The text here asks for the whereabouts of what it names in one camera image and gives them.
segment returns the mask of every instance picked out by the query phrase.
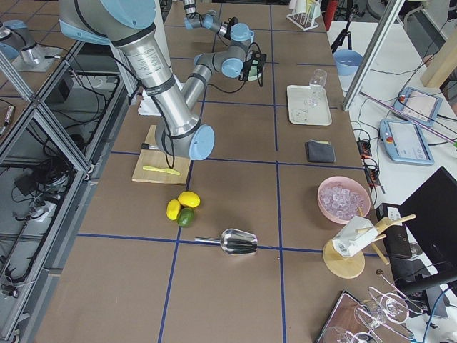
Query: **white table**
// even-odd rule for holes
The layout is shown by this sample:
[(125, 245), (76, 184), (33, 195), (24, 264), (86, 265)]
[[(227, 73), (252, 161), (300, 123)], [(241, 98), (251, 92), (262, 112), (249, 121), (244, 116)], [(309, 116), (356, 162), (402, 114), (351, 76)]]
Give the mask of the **white table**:
[[(331, 24), (330, 31), (328, 32), (328, 40), (330, 44), (333, 43), (335, 38), (344, 29), (346, 22), (334, 21)], [(364, 54), (368, 46), (371, 37), (376, 29), (376, 23), (361, 23), (353, 22), (349, 30), (352, 35), (352, 48), (360, 54)], [(340, 49), (347, 49), (347, 40)], [(380, 71), (389, 71), (393, 73), (402, 73), (417, 68), (422, 61), (422, 58), (418, 55), (414, 45), (411, 43), (406, 32), (400, 24), (394, 24), (388, 33), (387, 39), (385, 40), (381, 50), (378, 53), (371, 69)], [(422, 86), (420, 77), (426, 70), (424, 66), (414, 75), (408, 86), (412, 86), (417, 89), (424, 90), (429, 94), (438, 93), (439, 89), (427, 89)], [(370, 70), (366, 77), (362, 91), (380, 100), (389, 100), (396, 98), (398, 92), (403, 87), (408, 78), (412, 73), (403, 75), (391, 75), (382, 74)], [(340, 76), (341, 87), (344, 91), (347, 91), (351, 84), (353, 76)], [(365, 97), (358, 95), (349, 109), (349, 113), (352, 121), (358, 121), (359, 112)], [(368, 100), (361, 111), (361, 121), (370, 124), (376, 128), (379, 128), (380, 120), (384, 119), (388, 114), (388, 111), (383, 107), (374, 104)], [(443, 97), (443, 103), (439, 114), (456, 118), (448, 102)], [(438, 119), (441, 123), (457, 131), (457, 123), (446, 119)], [(361, 124), (361, 127), (357, 123), (353, 123), (353, 128), (362, 128), (366, 130), (371, 138), (376, 138), (378, 132), (365, 125)], [(433, 128), (450, 137), (457, 137), (454, 134), (442, 126), (435, 123)], [(442, 139), (430, 134), (427, 131), (423, 131), (428, 143), (441, 142)], [(359, 131), (355, 131), (356, 137), (359, 135)], [(366, 134), (361, 133), (361, 139), (366, 139)], [(422, 183), (427, 180), (439, 167), (444, 166), (456, 179), (457, 179), (457, 151), (456, 148), (450, 144), (444, 144), (440, 146), (431, 146), (430, 150), (435, 159), (433, 166), (415, 166), (409, 164), (399, 164), (393, 162), (381, 146), (377, 147), (378, 142), (374, 139), (371, 141), (371, 151), (373, 158), (379, 163), (380, 166), (380, 180), (383, 185), (383, 191), (380, 187), (377, 187), (377, 199), (375, 207), (382, 202), (388, 202), (393, 204), (402, 204)], [(421, 257), (424, 265), (431, 264), (427, 257)], [(436, 273), (436, 270), (432, 267), (429, 269), (431, 274)], [(457, 305), (457, 299), (449, 291), (447, 296), (450, 298), (453, 305)], [(427, 342), (439, 342), (442, 339), (444, 332), (456, 330), (457, 328), (457, 309), (453, 307), (446, 307), (448, 311), (449, 319), (433, 319), (433, 323), (439, 326), (439, 329), (430, 329), (427, 335)], [(415, 319), (410, 319), (407, 323), (415, 334), (416, 338), (422, 340), (423, 331), (426, 325), (426, 319), (428, 316), (420, 316)]]

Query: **wooden cutting board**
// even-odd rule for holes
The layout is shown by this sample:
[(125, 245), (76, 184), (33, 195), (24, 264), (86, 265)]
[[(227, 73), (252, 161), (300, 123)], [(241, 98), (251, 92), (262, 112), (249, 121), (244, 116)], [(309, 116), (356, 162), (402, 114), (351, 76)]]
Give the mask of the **wooden cutting board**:
[[(156, 125), (151, 125), (144, 142), (150, 145), (156, 145), (156, 140), (154, 138), (155, 132)], [(160, 171), (143, 170), (143, 166), (168, 168), (169, 166), (166, 163), (165, 154), (162, 151), (141, 150), (131, 180), (136, 182), (152, 182), (156, 184), (186, 184), (187, 176), (189, 175), (189, 167), (191, 166), (191, 160), (185, 159), (183, 157), (175, 158), (174, 169), (181, 173), (179, 176), (162, 173)]]

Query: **computer monitor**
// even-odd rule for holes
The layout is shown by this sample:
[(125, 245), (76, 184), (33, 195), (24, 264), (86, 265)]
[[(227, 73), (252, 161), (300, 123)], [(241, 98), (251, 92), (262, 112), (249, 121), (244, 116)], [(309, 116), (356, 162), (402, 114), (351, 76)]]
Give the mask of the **computer monitor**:
[(405, 294), (448, 284), (457, 286), (457, 181), (438, 169), (399, 207), (401, 215), (415, 214), (406, 223), (438, 273), (422, 280), (399, 284)]

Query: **blue bucket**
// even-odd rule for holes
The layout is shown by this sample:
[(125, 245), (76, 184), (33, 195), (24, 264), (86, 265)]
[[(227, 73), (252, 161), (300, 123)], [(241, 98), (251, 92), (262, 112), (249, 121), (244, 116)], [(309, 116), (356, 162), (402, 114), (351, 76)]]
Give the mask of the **blue bucket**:
[(338, 75), (341, 76), (354, 74), (363, 59), (358, 52), (346, 49), (335, 51), (333, 58), (335, 59), (336, 68), (338, 69)]

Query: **lemon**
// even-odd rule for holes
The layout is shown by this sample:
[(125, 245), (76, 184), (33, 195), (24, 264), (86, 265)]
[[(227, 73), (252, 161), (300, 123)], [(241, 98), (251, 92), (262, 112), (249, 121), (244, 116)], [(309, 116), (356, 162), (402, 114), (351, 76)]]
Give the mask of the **lemon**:
[(194, 220), (194, 209), (192, 207), (184, 207), (178, 215), (178, 225), (180, 227), (188, 227)]
[(200, 204), (200, 197), (191, 191), (182, 192), (179, 195), (178, 200), (181, 205), (186, 207), (195, 208)]
[(178, 200), (170, 200), (168, 205), (166, 205), (166, 216), (170, 220), (178, 219), (178, 214), (181, 211), (181, 204)]

